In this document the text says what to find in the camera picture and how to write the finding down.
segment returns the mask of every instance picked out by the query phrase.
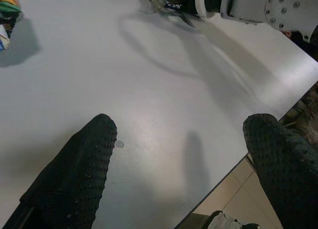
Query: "metal bolt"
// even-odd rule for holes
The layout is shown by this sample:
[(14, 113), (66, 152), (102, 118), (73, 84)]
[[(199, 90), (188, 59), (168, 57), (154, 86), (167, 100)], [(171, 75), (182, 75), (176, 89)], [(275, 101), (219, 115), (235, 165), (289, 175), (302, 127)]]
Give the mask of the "metal bolt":
[(271, 18), (269, 22), (270, 22), (270, 24), (275, 24), (276, 23), (276, 19), (275, 18)]
[(297, 1), (297, 2), (294, 3), (294, 8), (295, 8), (295, 9), (298, 8), (299, 6), (300, 6), (300, 2), (299, 2), (299, 1)]

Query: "small stain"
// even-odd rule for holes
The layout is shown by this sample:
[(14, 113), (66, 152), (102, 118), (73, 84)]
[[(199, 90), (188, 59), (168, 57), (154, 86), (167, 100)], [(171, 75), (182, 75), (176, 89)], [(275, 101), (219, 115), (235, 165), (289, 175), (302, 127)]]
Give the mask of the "small stain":
[(123, 148), (125, 146), (125, 144), (122, 141), (116, 141), (115, 146), (118, 148)]

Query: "table surface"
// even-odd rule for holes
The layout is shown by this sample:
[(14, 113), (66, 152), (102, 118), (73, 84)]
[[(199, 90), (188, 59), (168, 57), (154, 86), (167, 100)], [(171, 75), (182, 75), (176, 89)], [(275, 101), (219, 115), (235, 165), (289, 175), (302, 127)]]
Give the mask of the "table surface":
[(20, 2), (0, 54), (0, 227), (68, 138), (106, 113), (125, 146), (93, 228), (172, 229), (247, 153), (245, 118), (282, 117), (318, 80), (318, 64), (266, 25), (215, 16), (208, 41), (145, 13), (145, 0)]

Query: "tiled floor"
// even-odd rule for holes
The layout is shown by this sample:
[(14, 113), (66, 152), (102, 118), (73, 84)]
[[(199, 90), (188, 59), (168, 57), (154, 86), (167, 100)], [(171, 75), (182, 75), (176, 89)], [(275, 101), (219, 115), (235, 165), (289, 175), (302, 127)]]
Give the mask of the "tiled floor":
[(265, 229), (282, 229), (253, 168), (244, 159), (194, 211), (210, 215), (223, 210), (241, 222), (257, 223)]

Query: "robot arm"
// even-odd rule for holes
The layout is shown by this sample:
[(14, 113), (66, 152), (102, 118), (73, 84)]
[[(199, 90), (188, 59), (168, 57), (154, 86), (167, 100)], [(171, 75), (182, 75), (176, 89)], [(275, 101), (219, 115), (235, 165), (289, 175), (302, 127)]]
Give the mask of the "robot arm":
[(279, 31), (299, 31), (306, 42), (318, 37), (318, 0), (165, 0), (206, 21), (215, 13), (246, 24), (267, 23)]

